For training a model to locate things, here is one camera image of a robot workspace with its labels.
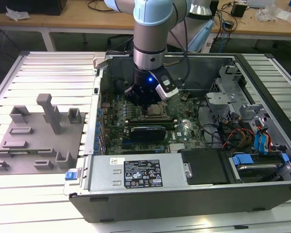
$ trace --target floor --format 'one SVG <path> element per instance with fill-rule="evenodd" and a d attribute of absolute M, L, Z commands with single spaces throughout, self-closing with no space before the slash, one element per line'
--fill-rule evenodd
<path fill-rule="evenodd" d="M 21 50 L 46 51 L 40 33 L 33 32 L 8 32 L 7 34 Z M 110 34 L 88 34 L 88 43 L 83 43 L 80 33 L 52 33 L 57 51 L 105 51 L 107 38 Z M 12 58 L 17 58 L 18 51 L 13 44 L 0 33 L 0 83 L 13 64 Z M 126 38 L 115 39 L 112 46 L 124 42 Z M 291 41 L 279 41 L 277 48 L 273 47 L 274 41 L 261 40 L 257 49 L 252 48 L 254 41 L 249 39 L 231 39 L 224 52 L 227 53 L 271 53 L 279 63 L 291 71 Z M 211 48 L 211 52 L 219 52 L 221 42 L 218 41 Z"/>

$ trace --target metal frame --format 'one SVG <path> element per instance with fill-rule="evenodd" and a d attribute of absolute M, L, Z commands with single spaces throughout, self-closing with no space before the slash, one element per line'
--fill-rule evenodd
<path fill-rule="evenodd" d="M 42 35 L 47 51 L 56 51 L 54 41 L 50 33 L 101 33 L 101 34 L 134 34 L 129 29 L 104 29 L 104 28 L 63 28 L 63 27 L 32 27 L 32 26 L 4 26 L 4 31 L 39 32 Z"/>

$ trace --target blue latch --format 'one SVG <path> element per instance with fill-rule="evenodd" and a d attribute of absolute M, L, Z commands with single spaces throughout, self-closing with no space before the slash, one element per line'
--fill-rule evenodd
<path fill-rule="evenodd" d="M 285 164 L 287 163 L 287 162 L 289 162 L 289 157 L 287 156 L 287 154 L 286 153 L 282 153 L 282 159 L 283 159 L 283 161 L 285 162 Z"/>
<path fill-rule="evenodd" d="M 66 181 L 74 181 L 77 179 L 78 173 L 76 171 L 68 171 L 65 174 L 65 180 Z"/>
<path fill-rule="evenodd" d="M 250 154 L 236 154 L 232 157 L 232 160 L 235 165 L 254 164 Z"/>

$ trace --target barcode label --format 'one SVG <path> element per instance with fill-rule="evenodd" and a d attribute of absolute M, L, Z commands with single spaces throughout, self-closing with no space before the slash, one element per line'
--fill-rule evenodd
<path fill-rule="evenodd" d="M 110 158 L 110 165 L 122 165 L 124 161 L 125 158 Z"/>
<path fill-rule="evenodd" d="M 153 180 L 153 183 L 161 183 L 162 180 L 161 179 L 156 179 L 156 180 Z"/>

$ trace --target power cable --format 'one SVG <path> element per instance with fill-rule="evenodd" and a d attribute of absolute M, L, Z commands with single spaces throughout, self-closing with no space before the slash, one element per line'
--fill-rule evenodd
<path fill-rule="evenodd" d="M 100 10 L 97 8 L 97 0 L 93 0 L 93 1 L 90 1 L 88 4 L 87 4 L 87 7 L 94 10 L 94 11 L 98 11 L 98 12 L 104 12 L 104 13 L 117 13 L 117 11 L 115 10 Z"/>
<path fill-rule="evenodd" d="M 8 35 L 0 28 L 0 31 L 6 36 L 6 38 L 8 38 L 9 39 L 9 41 L 15 46 L 15 48 L 17 48 L 17 50 L 20 52 L 21 50 L 20 50 L 20 48 L 14 43 L 14 41 L 13 40 L 11 40 L 11 38 L 10 37 L 8 37 Z"/>

